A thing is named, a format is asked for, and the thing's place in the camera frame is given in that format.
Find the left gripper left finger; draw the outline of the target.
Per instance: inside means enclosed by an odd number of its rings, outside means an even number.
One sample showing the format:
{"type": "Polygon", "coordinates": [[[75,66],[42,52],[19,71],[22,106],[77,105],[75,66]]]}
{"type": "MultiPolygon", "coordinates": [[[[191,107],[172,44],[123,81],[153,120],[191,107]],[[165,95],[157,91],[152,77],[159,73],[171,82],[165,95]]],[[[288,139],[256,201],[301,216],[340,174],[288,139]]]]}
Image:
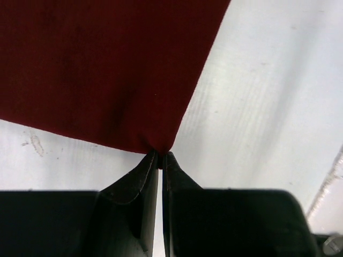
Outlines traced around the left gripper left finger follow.
{"type": "Polygon", "coordinates": [[[1,256],[151,256],[158,154],[101,191],[1,191],[1,256]]]}

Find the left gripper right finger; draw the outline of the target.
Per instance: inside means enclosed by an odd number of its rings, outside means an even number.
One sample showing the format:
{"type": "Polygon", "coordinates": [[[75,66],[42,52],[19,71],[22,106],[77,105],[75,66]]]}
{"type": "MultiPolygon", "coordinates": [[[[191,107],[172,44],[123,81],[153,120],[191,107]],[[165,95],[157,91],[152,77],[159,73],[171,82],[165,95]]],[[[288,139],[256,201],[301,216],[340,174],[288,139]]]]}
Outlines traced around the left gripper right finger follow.
{"type": "Polygon", "coordinates": [[[298,201],[282,190],[204,189],[163,157],[166,256],[318,256],[298,201]]]}

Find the maroon t shirt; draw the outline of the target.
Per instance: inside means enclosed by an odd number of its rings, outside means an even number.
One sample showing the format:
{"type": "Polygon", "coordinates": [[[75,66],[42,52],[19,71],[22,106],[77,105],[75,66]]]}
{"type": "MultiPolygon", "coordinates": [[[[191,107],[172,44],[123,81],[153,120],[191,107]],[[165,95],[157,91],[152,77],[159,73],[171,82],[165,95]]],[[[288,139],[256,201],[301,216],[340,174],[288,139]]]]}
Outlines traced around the maroon t shirt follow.
{"type": "Polygon", "coordinates": [[[1,1],[1,119],[168,152],[228,1],[1,1]]]}

